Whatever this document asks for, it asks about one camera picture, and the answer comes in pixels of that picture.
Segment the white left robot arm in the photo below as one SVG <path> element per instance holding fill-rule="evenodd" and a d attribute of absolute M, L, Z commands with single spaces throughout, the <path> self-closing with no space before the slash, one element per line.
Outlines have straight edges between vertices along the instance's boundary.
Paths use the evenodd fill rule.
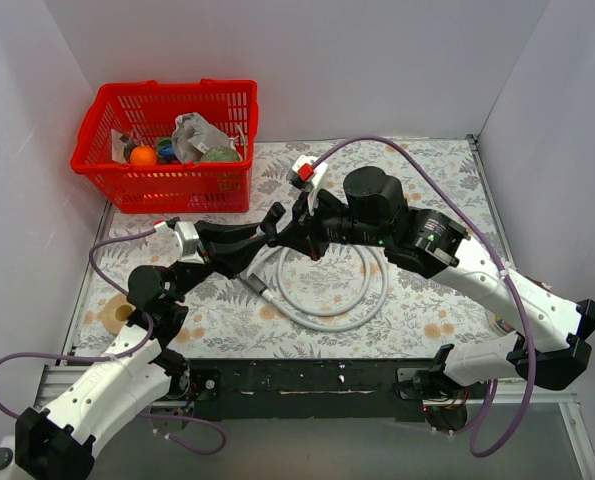
<path fill-rule="evenodd" d="M 108 441 L 153 401 L 182 398 L 190 386 L 184 358 L 170 349 L 188 314 L 187 293 L 210 275 L 234 278 L 259 250 L 275 244 L 275 222 L 224 226 L 178 218 L 146 232 L 168 234 L 169 267 L 135 268 L 122 294 L 133 306 L 126 325 L 64 393 L 15 422 L 15 468 L 32 479 L 85 479 Z"/>

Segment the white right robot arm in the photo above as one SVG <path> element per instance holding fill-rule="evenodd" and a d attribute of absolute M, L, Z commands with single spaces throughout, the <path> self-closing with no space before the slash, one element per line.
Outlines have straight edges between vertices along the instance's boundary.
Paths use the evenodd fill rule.
<path fill-rule="evenodd" d="M 428 369 L 400 383 L 407 396 L 448 398 L 476 383 L 515 377 L 560 391 L 587 369 L 594 301 L 568 301 L 512 269 L 498 269 L 465 227 L 437 210 L 409 206 L 399 180 L 377 167 L 345 177 L 344 201 L 324 189 L 319 168 L 303 165 L 288 179 L 300 195 L 279 245 L 314 260 L 331 243 L 379 247 L 400 269 L 458 291 L 512 326 L 497 340 L 441 347 Z"/>

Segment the black pipe fitting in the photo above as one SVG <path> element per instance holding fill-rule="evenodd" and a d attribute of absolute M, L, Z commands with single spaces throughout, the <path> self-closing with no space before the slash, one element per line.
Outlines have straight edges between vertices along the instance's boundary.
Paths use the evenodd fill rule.
<path fill-rule="evenodd" d="M 258 225 L 259 235 L 264 237 L 269 247 L 279 245 L 277 225 L 285 213 L 283 205 L 280 202 L 274 202 Z"/>

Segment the grey shower head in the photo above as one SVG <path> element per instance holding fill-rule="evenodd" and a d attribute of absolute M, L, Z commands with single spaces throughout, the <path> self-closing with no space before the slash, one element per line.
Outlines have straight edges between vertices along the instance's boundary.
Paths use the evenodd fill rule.
<path fill-rule="evenodd" d="M 274 298 L 268 285 L 256 274 L 250 274 L 242 279 L 242 282 L 258 297 L 271 302 Z"/>

